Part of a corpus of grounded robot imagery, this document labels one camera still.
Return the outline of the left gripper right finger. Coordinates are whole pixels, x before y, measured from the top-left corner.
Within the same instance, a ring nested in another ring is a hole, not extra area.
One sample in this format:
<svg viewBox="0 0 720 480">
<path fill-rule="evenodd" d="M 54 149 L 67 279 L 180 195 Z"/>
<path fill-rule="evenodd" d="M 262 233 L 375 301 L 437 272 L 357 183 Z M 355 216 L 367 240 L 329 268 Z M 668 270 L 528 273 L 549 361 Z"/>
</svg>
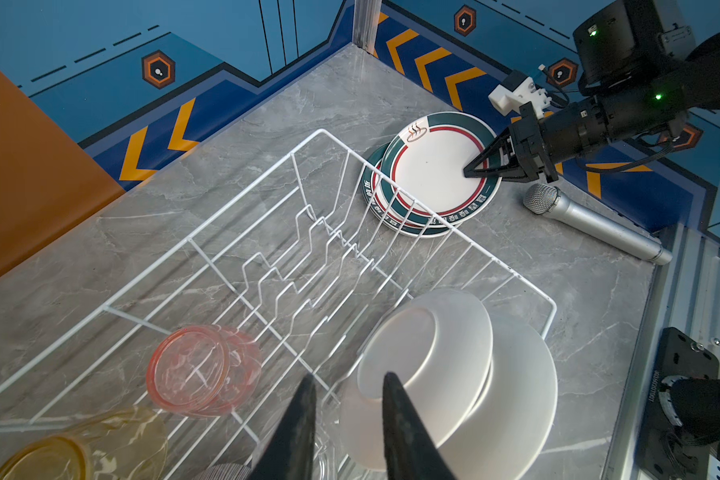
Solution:
<svg viewBox="0 0 720 480">
<path fill-rule="evenodd" d="M 455 478 L 394 372 L 383 380 L 382 422 L 388 479 Z"/>
</svg>

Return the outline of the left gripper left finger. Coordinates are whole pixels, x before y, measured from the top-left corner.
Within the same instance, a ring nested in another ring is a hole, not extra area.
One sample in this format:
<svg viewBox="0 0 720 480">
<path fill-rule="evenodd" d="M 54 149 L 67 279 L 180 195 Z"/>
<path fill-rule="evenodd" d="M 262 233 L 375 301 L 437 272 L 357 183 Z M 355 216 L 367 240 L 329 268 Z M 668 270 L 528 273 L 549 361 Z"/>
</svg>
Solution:
<svg viewBox="0 0 720 480">
<path fill-rule="evenodd" d="M 311 479 L 316 428 L 316 382 L 300 381 L 284 415 L 249 479 Z"/>
</svg>

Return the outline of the silver microphone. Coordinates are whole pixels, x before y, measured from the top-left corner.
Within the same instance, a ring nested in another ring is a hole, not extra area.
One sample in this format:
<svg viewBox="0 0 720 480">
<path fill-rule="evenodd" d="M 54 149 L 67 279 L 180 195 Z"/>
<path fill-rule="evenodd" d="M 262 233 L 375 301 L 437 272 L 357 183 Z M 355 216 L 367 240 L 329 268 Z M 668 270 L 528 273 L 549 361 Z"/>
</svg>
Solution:
<svg viewBox="0 0 720 480">
<path fill-rule="evenodd" d="M 667 265 L 673 259 L 659 241 L 580 205 L 558 187 L 534 183 L 525 192 L 523 204 L 534 214 L 562 222 L 643 261 Z"/>
</svg>

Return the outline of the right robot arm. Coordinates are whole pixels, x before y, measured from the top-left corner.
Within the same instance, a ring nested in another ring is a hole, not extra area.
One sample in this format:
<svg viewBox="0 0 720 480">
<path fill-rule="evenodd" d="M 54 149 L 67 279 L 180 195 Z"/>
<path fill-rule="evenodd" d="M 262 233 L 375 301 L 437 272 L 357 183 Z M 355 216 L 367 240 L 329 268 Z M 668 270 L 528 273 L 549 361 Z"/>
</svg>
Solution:
<svg viewBox="0 0 720 480">
<path fill-rule="evenodd" d="M 557 165 L 605 146 L 655 136 L 643 166 L 674 149 L 692 108 L 720 109 L 720 33 L 697 43 L 674 1 L 614 1 L 574 31 L 582 76 L 573 102 L 512 71 L 490 94 L 509 125 L 463 169 L 467 178 L 554 182 Z"/>
</svg>

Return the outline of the yellow glass cup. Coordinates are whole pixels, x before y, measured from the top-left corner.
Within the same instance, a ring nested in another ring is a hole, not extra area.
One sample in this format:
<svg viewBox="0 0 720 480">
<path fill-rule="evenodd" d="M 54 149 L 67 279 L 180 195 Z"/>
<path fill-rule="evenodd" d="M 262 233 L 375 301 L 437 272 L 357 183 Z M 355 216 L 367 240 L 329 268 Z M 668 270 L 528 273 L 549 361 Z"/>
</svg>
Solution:
<svg viewBox="0 0 720 480">
<path fill-rule="evenodd" d="M 131 406 L 28 445 L 0 467 L 0 479 L 157 479 L 167 451 L 160 414 Z"/>
</svg>

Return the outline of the white plate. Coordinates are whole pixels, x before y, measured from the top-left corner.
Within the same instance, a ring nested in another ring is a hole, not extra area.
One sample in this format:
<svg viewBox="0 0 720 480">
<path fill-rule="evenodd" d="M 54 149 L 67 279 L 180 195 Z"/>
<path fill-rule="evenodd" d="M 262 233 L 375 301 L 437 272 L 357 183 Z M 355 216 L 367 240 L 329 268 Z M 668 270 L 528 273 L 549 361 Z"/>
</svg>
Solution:
<svg viewBox="0 0 720 480">
<path fill-rule="evenodd" d="M 491 381 L 475 409 L 439 448 L 458 479 L 519 479 L 554 421 L 558 380 L 551 352 L 527 322 L 492 318 Z"/>
<path fill-rule="evenodd" d="M 382 390 L 395 373 L 435 446 L 468 417 L 489 376 L 493 329 L 475 295 L 455 289 L 423 294 L 392 312 L 344 382 L 339 438 L 361 467 L 382 471 Z"/>
</svg>

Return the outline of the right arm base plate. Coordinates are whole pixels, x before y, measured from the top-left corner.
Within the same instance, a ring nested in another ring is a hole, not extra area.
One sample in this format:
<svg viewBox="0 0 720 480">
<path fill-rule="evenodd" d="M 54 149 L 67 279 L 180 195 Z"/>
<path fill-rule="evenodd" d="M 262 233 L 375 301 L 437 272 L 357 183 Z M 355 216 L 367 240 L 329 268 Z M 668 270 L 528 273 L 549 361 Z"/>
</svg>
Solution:
<svg viewBox="0 0 720 480">
<path fill-rule="evenodd" d="M 653 479 L 720 479 L 719 360 L 665 328 L 651 370 L 635 463 Z"/>
</svg>

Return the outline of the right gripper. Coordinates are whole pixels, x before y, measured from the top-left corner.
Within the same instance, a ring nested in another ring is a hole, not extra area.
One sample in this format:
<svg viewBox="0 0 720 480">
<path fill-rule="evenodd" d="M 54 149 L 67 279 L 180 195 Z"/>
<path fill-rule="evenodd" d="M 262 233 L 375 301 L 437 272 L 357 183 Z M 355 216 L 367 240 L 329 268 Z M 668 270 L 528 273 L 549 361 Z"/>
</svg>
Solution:
<svg viewBox="0 0 720 480">
<path fill-rule="evenodd" d="M 519 121 L 505 128 L 464 167 L 466 178 L 503 178 L 515 183 L 559 179 L 553 142 L 560 121 L 555 115 L 539 119 L 530 102 L 520 107 L 520 115 Z"/>
</svg>

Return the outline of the white ribbed bowl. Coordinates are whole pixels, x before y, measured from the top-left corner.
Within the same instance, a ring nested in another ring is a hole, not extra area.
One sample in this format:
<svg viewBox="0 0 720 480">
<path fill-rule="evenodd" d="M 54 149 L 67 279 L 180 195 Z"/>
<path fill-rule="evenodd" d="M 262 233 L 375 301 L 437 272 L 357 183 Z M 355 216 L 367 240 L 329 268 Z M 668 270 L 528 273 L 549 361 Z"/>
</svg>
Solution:
<svg viewBox="0 0 720 480">
<path fill-rule="evenodd" d="M 217 464 L 205 469 L 193 480 L 247 480 L 252 469 L 238 463 Z"/>
</svg>

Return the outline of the pink glass cup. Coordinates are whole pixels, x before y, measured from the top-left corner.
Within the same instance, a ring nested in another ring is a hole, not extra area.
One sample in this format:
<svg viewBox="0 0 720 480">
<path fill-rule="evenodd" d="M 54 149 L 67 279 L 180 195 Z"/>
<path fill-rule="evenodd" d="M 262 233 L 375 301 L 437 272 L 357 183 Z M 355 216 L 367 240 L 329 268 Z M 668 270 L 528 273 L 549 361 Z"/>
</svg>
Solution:
<svg viewBox="0 0 720 480">
<path fill-rule="evenodd" d="M 252 398 L 262 373 L 253 337 L 221 325 L 193 325 L 163 340 L 146 370 L 148 396 L 189 417 L 233 413 Z"/>
</svg>

